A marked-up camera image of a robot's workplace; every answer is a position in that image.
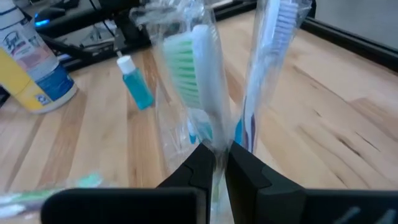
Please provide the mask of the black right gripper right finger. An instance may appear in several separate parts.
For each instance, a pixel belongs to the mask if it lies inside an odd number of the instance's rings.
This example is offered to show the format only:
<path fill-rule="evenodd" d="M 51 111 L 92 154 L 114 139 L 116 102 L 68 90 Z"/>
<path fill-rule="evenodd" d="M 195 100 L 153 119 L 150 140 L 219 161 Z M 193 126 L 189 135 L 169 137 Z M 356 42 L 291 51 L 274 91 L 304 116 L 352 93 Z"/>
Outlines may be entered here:
<path fill-rule="evenodd" d="M 236 142 L 226 185 L 235 224 L 398 224 L 398 190 L 308 189 Z"/>

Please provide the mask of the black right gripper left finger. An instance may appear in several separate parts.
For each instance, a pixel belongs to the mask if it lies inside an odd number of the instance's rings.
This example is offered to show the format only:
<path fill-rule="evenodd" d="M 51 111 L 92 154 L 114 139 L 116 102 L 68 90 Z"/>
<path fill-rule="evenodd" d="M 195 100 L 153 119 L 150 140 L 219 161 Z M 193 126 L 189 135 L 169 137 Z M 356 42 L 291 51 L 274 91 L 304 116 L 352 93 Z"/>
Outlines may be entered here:
<path fill-rule="evenodd" d="M 41 224 L 209 224 L 215 155 L 199 144 L 155 188 L 73 188 L 49 197 Z"/>

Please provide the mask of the blue grip toothbrush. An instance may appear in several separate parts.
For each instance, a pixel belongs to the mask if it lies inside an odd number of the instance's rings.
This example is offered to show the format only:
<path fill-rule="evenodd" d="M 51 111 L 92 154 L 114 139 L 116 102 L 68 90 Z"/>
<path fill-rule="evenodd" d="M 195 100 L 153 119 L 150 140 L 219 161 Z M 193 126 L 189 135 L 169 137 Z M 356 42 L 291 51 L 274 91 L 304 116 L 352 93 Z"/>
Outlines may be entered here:
<path fill-rule="evenodd" d="M 203 140 L 213 140 L 213 131 L 209 120 L 199 119 L 191 121 L 187 118 L 188 135 L 191 144 L 202 142 Z"/>

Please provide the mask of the green bristle white toothbrush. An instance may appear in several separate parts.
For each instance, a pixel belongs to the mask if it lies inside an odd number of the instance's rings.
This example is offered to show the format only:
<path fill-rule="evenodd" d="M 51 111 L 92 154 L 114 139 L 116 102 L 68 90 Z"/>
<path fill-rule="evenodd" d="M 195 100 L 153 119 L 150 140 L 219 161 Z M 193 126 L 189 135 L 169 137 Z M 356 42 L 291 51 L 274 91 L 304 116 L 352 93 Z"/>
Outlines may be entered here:
<path fill-rule="evenodd" d="M 224 172 L 234 131 L 213 9 L 205 0 L 151 0 L 129 18 L 146 29 L 191 121 L 210 121 L 213 140 L 201 142 L 216 160 L 210 222 L 232 224 Z"/>

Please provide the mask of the lavender bristle teal grip toothbrush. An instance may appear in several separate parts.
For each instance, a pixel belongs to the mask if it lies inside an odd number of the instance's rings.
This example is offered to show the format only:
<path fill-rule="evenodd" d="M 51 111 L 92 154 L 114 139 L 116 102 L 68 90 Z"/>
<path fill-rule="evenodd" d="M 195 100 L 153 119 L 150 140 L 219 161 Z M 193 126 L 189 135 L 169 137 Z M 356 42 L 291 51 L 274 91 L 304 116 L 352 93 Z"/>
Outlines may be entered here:
<path fill-rule="evenodd" d="M 313 0 L 257 0 L 251 56 L 242 111 L 242 146 L 256 148 L 256 120 L 269 102 L 289 45 L 312 8 Z"/>

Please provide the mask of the teal mouthwash bottle white cap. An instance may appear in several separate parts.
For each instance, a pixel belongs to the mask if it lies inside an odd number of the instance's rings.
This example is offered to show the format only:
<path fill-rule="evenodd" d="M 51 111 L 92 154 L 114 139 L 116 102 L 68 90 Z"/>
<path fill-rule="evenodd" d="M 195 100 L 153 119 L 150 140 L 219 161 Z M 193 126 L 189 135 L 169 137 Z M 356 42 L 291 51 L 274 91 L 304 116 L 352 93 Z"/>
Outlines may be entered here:
<path fill-rule="evenodd" d="M 135 66 L 130 55 L 119 57 L 116 61 L 123 75 L 123 82 L 140 110 L 145 110 L 153 104 L 154 97 L 143 74 Z"/>

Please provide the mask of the Lysol wipes canister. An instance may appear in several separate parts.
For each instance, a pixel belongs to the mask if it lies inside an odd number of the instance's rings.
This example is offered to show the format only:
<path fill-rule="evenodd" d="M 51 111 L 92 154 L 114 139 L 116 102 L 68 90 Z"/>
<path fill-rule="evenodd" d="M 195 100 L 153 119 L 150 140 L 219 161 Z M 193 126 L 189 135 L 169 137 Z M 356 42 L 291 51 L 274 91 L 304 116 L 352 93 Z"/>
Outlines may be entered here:
<path fill-rule="evenodd" d="M 78 90 L 12 0 L 0 0 L 0 86 L 35 114 L 64 105 Z"/>

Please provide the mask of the black mouse with blue light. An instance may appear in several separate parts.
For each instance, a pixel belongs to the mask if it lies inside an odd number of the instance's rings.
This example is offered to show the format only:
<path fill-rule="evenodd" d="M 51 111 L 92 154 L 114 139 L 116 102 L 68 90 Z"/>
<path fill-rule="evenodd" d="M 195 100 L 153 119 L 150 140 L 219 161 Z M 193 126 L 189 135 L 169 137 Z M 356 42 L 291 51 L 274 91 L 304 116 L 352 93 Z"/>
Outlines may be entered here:
<path fill-rule="evenodd" d="M 48 24 L 51 20 L 62 17 L 66 14 L 66 10 L 59 7 L 47 7 L 41 9 L 34 16 L 34 25 L 42 27 Z"/>

